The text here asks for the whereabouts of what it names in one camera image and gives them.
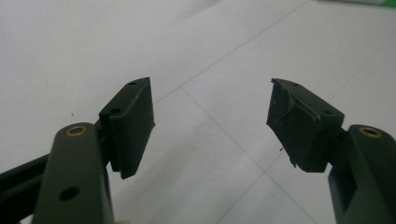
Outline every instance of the black plastic piece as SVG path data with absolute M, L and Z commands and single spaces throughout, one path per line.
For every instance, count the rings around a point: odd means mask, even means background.
M 0 175 L 0 223 L 14 224 L 34 212 L 47 160 L 48 155 Z
M 125 85 L 99 114 L 102 132 L 114 147 L 110 152 L 113 171 L 121 178 L 134 175 L 154 127 L 149 78 Z
M 268 126 L 292 164 L 306 172 L 324 172 L 329 141 L 339 134 L 344 114 L 297 83 L 272 81 Z
M 104 169 L 93 124 L 60 130 L 49 154 L 33 223 L 113 224 Z
M 337 223 L 396 223 L 396 142 L 384 131 L 352 125 L 343 148 L 352 176 L 329 176 Z

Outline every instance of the white tile floor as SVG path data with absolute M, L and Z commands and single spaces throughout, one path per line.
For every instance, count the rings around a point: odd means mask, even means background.
M 95 122 L 151 77 L 157 126 L 116 219 L 334 223 L 327 174 L 294 169 L 265 125 L 271 77 L 396 136 L 396 11 L 328 1 L 0 2 L 0 172 Z

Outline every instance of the green object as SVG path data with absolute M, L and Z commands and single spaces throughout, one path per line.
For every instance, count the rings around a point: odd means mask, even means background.
M 382 6 L 384 7 L 396 7 L 396 0 L 386 0 Z

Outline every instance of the hole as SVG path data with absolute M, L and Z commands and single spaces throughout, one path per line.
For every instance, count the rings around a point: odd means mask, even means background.
M 85 126 L 82 126 L 82 125 L 74 126 L 66 131 L 66 135 L 68 135 L 70 137 L 75 137 L 75 136 L 85 133 L 85 131 L 87 131 L 87 127 L 85 127 Z
M 381 133 L 380 131 L 377 131 L 376 129 L 373 129 L 373 128 L 362 127 L 362 128 L 359 128 L 359 130 L 360 130 L 363 134 L 365 134 L 365 135 L 367 135 L 367 136 L 370 136 L 370 137 L 375 137 L 375 138 L 380 138 L 380 137 L 382 137 L 382 133 Z
M 65 189 L 64 191 L 62 191 L 59 198 L 62 201 L 70 201 L 70 200 L 76 198 L 76 196 L 78 196 L 78 194 L 79 194 L 79 188 L 71 187 L 71 188 L 68 188 L 68 189 Z
M 121 110 L 118 108 L 110 110 L 110 113 L 112 113 L 112 114 L 119 114 L 120 112 L 121 112 Z

